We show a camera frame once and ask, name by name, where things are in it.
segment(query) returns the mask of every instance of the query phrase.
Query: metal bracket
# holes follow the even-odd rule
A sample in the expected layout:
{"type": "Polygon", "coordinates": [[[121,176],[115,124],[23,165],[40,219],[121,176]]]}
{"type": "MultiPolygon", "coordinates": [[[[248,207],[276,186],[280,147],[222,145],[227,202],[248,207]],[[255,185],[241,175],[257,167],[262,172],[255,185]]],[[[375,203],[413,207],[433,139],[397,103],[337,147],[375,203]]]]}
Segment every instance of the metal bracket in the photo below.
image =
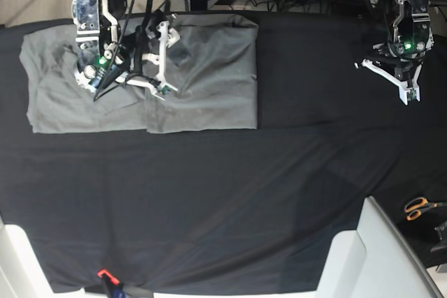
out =
{"type": "Polygon", "coordinates": [[[399,42],[399,24],[405,17],[405,1],[408,0],[395,0],[397,5],[399,5],[399,16],[393,21],[393,42],[399,42]]]}
{"type": "MultiPolygon", "coordinates": [[[[159,73],[154,77],[154,80],[156,80],[160,84],[158,86],[154,86],[153,84],[150,84],[147,80],[138,77],[135,77],[127,81],[127,84],[149,89],[153,96],[156,96],[161,100],[165,100],[163,96],[166,94],[167,91],[179,91],[177,87],[175,87],[166,80],[166,59],[167,59],[167,49],[180,39],[180,35],[175,29],[170,28],[169,21],[162,21],[158,25],[157,30],[161,34],[159,39],[160,42],[159,55],[144,54],[142,59],[146,61],[151,61],[155,65],[159,66],[159,73]]],[[[116,79],[116,81],[118,83],[125,82],[127,75],[128,75],[127,73],[121,75],[116,79]]]]}
{"type": "Polygon", "coordinates": [[[118,43],[118,20],[109,11],[109,0],[102,0],[103,16],[110,22],[110,37],[112,42],[118,43]]]}
{"type": "Polygon", "coordinates": [[[419,64],[419,66],[416,68],[414,77],[411,80],[411,85],[409,85],[407,81],[401,82],[396,77],[386,72],[384,69],[374,65],[374,62],[370,61],[369,59],[364,59],[362,62],[362,66],[370,69],[372,72],[382,76],[383,78],[385,78],[386,80],[392,82],[395,86],[397,86],[399,88],[400,100],[402,100],[405,105],[408,105],[408,102],[412,100],[420,101],[420,89],[418,85],[418,79],[420,71],[422,70],[422,64],[419,64]]]}

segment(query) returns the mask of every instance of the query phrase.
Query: black cloth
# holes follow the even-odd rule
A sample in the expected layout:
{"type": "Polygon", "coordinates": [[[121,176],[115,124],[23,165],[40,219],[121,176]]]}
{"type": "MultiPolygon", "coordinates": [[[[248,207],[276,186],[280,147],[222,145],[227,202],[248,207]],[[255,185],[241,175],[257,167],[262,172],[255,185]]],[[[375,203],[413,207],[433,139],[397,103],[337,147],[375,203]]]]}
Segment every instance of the black cloth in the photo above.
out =
{"type": "Polygon", "coordinates": [[[260,25],[255,131],[33,134],[24,34],[0,31],[0,213],[25,229],[57,292],[106,267],[155,292],[253,295],[315,290],[332,238],[375,195],[426,266],[439,210],[412,224],[415,195],[447,200],[447,44],[420,78],[422,102],[356,70],[367,25],[245,13],[260,25]]]}

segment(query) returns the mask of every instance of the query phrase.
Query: folded gray cloth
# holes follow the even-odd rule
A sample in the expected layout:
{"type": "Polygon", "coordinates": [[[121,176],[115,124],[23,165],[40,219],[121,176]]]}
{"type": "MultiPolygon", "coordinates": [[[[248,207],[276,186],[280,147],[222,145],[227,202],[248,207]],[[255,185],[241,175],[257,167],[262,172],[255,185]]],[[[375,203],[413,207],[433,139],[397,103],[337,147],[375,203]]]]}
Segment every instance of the folded gray cloth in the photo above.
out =
{"type": "MultiPolygon", "coordinates": [[[[140,20],[131,20],[129,31],[140,20]]],[[[182,39],[168,50],[167,80],[179,88],[165,101],[149,90],[118,88],[93,103],[74,78],[74,25],[24,37],[20,61],[29,78],[28,120],[35,133],[150,133],[257,127],[258,26],[239,15],[180,15],[182,39]]],[[[158,67],[146,63],[153,77],[158,67]]]]}

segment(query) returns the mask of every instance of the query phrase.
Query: scissors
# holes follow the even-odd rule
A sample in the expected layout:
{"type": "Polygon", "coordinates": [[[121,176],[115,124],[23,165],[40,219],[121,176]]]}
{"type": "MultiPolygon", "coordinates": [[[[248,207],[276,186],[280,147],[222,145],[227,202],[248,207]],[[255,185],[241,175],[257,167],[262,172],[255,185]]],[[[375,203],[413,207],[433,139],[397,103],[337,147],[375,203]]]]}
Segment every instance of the scissors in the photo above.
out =
{"type": "Polygon", "coordinates": [[[405,205],[404,211],[406,219],[413,221],[422,216],[425,212],[436,207],[447,206],[447,202],[429,202],[425,197],[415,198],[405,205]]]}

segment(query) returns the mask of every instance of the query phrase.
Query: gray fabric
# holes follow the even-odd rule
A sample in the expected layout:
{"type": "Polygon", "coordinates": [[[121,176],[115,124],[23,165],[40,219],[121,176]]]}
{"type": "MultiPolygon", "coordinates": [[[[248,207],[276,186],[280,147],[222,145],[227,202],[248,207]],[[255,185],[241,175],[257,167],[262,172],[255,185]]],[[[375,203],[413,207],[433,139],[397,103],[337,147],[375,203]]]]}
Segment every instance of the gray fabric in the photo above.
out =
{"type": "MultiPolygon", "coordinates": [[[[129,28],[140,20],[131,20],[129,28]]],[[[20,61],[29,78],[29,123],[35,133],[150,133],[256,128],[258,27],[239,15],[180,15],[182,39],[168,50],[167,80],[179,88],[165,101],[127,86],[93,103],[73,76],[75,26],[24,37],[20,61]]],[[[158,67],[145,64],[153,77],[158,67]]]]}

